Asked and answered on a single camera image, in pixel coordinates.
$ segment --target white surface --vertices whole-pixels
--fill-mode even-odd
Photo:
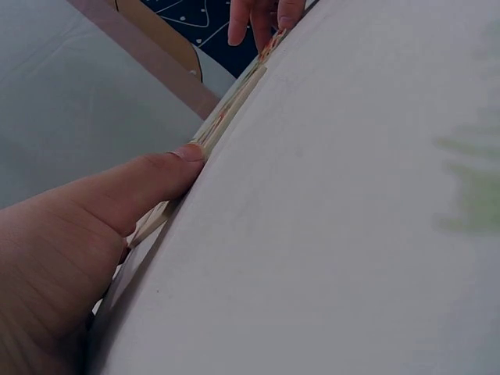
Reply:
[[[436,146],[469,123],[500,147],[499,18],[493,0],[320,2],[98,318],[91,373],[500,372],[498,194],[474,177],[498,164]],[[438,225],[461,199],[479,227]]]
[[[0,208],[168,151],[202,123],[64,0],[2,0],[0,30]]]

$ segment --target finger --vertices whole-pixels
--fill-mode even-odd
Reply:
[[[302,17],[305,0],[280,0],[278,4],[278,26],[280,30],[290,30]]]
[[[277,12],[271,12],[271,26],[273,27],[274,30],[279,30],[280,28],[278,27],[278,13]]]
[[[180,197],[193,184],[203,164],[202,149],[185,145],[175,152],[141,156],[52,193],[76,203],[126,237],[155,205]]]
[[[239,45],[245,39],[254,0],[232,0],[227,32],[229,45]]]
[[[253,36],[257,50],[261,52],[271,40],[271,15],[267,6],[258,6],[252,9],[250,15],[252,21]]]

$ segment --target curved white panel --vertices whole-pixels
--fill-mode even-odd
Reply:
[[[500,371],[500,6],[323,0],[95,342],[94,373]]]

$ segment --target fingernail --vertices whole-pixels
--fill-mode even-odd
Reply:
[[[188,143],[187,145],[181,146],[172,153],[179,156],[185,162],[192,163],[205,161],[203,147],[195,143]]]
[[[293,26],[295,26],[295,21],[286,16],[281,16],[280,17],[280,29],[291,29]]]

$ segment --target wooden strip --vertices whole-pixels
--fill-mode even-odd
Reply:
[[[67,0],[138,61],[191,110],[206,120],[219,99],[154,41],[104,0]]]

